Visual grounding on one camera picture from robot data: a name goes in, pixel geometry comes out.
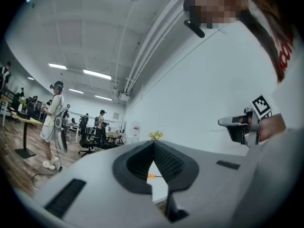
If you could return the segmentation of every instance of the white shorts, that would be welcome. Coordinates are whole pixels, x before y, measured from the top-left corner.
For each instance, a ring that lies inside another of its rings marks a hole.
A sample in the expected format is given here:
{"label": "white shorts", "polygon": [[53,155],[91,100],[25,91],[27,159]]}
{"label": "white shorts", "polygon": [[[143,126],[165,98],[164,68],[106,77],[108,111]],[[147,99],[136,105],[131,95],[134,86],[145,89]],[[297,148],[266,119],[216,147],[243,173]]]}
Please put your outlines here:
{"label": "white shorts", "polygon": [[56,140],[57,140],[57,134],[60,132],[58,128],[54,128],[53,126],[45,126],[43,125],[40,137],[45,142],[51,142],[51,140],[55,140],[55,134],[56,134]]}

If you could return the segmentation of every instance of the small plant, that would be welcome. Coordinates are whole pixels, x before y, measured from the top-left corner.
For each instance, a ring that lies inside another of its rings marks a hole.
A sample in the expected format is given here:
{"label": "small plant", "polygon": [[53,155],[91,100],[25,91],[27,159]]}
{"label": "small plant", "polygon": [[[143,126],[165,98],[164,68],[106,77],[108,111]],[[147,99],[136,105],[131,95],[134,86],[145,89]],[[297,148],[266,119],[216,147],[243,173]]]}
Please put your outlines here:
{"label": "small plant", "polygon": [[154,140],[159,140],[163,136],[163,133],[160,133],[160,131],[156,131],[153,133],[149,133],[149,137],[151,138],[152,141]]}

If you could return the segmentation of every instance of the brown hair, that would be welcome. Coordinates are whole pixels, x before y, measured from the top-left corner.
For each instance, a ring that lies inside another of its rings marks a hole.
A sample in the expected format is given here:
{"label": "brown hair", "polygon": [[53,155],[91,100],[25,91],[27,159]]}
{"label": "brown hair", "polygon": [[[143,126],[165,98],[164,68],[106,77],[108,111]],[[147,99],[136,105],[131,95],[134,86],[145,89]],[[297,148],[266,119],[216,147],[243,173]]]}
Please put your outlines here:
{"label": "brown hair", "polygon": [[[275,40],[279,40],[283,43],[291,43],[292,38],[294,36],[292,23],[288,21],[286,16],[280,12],[277,3],[274,0],[252,1],[266,17],[269,26],[275,35]],[[277,75],[277,80],[278,82],[281,82],[284,79],[284,71],[280,66],[280,62],[278,60],[277,55],[277,49],[273,45],[270,36],[266,32],[266,30],[254,19],[254,17],[249,15],[248,11],[245,17],[245,19],[240,18],[239,20],[247,26],[247,28],[257,38],[257,40],[261,43],[265,51],[268,53],[274,66]]]}

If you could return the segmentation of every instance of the hand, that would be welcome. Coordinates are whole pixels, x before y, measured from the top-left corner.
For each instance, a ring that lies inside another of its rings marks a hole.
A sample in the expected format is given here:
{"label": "hand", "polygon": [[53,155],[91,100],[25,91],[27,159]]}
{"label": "hand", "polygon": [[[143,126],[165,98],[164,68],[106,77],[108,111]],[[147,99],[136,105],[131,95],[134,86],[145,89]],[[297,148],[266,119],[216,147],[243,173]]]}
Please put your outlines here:
{"label": "hand", "polygon": [[[252,117],[249,117],[249,128],[251,128]],[[283,132],[286,129],[286,125],[281,114],[274,115],[262,119],[258,132],[260,134],[260,142],[269,139],[273,135]]]}

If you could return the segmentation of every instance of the wooden floor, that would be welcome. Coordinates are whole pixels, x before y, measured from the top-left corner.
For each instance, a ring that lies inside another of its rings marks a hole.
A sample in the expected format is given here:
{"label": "wooden floor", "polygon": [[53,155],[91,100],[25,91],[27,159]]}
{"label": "wooden floor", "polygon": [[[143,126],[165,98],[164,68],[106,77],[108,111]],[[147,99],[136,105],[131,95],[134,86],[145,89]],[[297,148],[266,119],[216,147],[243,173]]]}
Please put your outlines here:
{"label": "wooden floor", "polygon": [[[55,163],[55,171],[51,171],[42,166],[46,160],[44,147],[40,138],[42,126],[37,128],[28,127],[27,130],[27,148],[36,155],[27,159],[17,155],[14,149],[23,148],[23,128],[24,123],[5,120],[5,126],[2,127],[2,116],[0,116],[0,164],[5,171],[8,180],[13,187],[24,190],[32,197],[37,188],[43,185],[52,174],[58,173],[59,161]],[[75,144],[75,139],[69,141],[67,153],[58,150],[63,167],[67,167],[80,159],[79,150],[85,150],[80,144]],[[58,156],[55,142],[51,142],[53,153]]]}

